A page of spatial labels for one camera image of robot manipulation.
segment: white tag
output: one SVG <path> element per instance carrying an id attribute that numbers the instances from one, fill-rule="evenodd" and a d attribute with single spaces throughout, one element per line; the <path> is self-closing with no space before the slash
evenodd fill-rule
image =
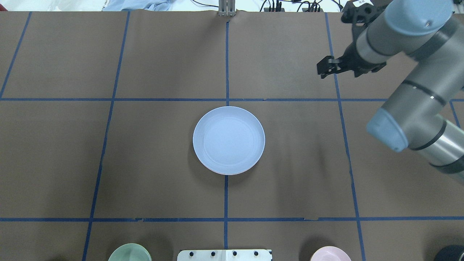
<path id="1" fill-rule="evenodd" d="M 105 0 L 105 3 L 103 4 L 102 11 L 105 9 L 110 4 L 110 0 Z"/>
<path id="2" fill-rule="evenodd" d="M 372 6 L 374 5 L 374 4 L 371 2 L 371 0 L 358 0 L 358 1 L 354 1 L 354 2 L 353 2 L 353 5 L 354 5 L 355 7 L 360 7 L 360 6 L 364 5 L 364 4 L 370 4 L 370 5 L 372 5 Z"/>

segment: metal bracket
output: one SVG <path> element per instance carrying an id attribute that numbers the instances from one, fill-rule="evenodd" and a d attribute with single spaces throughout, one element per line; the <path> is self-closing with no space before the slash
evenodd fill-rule
<path id="1" fill-rule="evenodd" d="M 183 250 L 177 261 L 272 261 L 272 250 Z"/>
<path id="2" fill-rule="evenodd" d="M 219 0 L 219 16 L 235 16 L 235 0 Z"/>

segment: light blue cap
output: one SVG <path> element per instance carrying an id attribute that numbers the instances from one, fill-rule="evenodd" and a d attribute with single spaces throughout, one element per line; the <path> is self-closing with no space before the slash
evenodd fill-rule
<path id="1" fill-rule="evenodd" d="M 401 152 L 409 145 L 405 133 L 385 109 L 379 108 L 377 110 L 366 129 L 372 136 L 396 152 Z"/>
<path id="2" fill-rule="evenodd" d="M 394 0 L 385 9 L 385 20 L 401 34 L 421 36 L 440 29 L 452 14 L 452 0 Z"/>

